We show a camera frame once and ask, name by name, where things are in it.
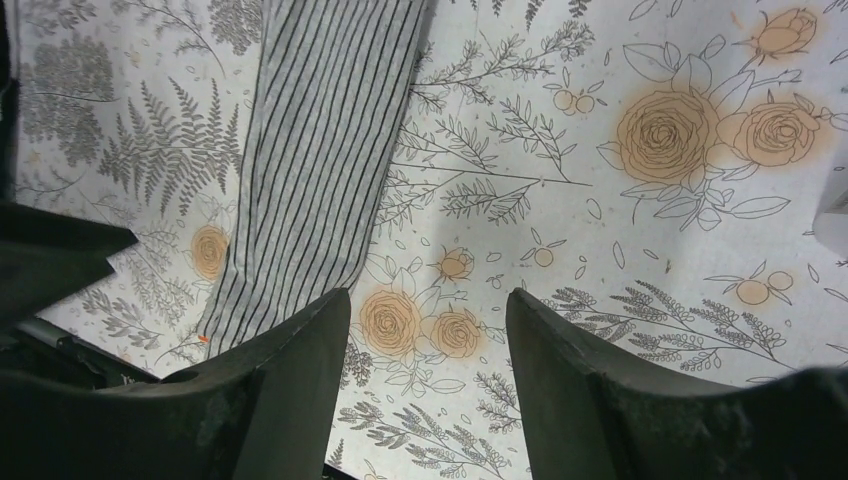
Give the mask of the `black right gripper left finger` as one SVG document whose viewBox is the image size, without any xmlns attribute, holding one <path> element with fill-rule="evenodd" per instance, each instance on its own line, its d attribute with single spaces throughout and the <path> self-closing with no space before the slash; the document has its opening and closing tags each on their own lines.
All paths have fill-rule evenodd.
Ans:
<svg viewBox="0 0 848 480">
<path fill-rule="evenodd" d="M 317 479 L 351 303 L 293 317 L 157 383 L 84 390 L 1 376 L 5 479 Z"/>
</svg>

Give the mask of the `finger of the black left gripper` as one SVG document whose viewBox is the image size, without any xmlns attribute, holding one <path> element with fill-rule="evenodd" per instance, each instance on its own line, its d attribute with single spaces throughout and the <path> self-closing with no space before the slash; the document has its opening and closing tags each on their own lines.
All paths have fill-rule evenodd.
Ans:
<svg viewBox="0 0 848 480">
<path fill-rule="evenodd" d="M 137 243 L 136 235 L 127 228 L 1 203 L 3 265 L 64 260 L 106 263 Z"/>
<path fill-rule="evenodd" d="M 1 259 L 1 330 L 114 273 L 105 258 L 89 255 Z"/>
</svg>

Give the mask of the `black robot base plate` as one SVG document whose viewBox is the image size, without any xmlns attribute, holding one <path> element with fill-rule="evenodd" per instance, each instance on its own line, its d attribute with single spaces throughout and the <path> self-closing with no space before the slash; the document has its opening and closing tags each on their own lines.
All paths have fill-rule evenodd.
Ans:
<svg viewBox="0 0 848 480">
<path fill-rule="evenodd" d="M 87 390 L 159 378 L 39 317 L 1 332 L 1 368 Z"/>
</svg>

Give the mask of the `grey striped underwear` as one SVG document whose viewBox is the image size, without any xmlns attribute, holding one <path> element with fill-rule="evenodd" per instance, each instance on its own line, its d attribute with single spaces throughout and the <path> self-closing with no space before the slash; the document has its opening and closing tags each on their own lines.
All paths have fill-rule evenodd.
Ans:
<svg viewBox="0 0 848 480">
<path fill-rule="evenodd" d="M 266 1 L 237 220 L 200 331 L 217 356 L 364 267 L 422 1 Z"/>
</svg>

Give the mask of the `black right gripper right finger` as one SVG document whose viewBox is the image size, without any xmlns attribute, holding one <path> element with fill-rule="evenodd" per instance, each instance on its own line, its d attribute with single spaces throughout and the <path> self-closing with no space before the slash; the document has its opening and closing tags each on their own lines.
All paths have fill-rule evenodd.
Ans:
<svg viewBox="0 0 848 480">
<path fill-rule="evenodd" d="M 641 359 L 524 290 L 505 322 L 536 479 L 843 479 L 847 372 L 738 389 Z"/>
</svg>

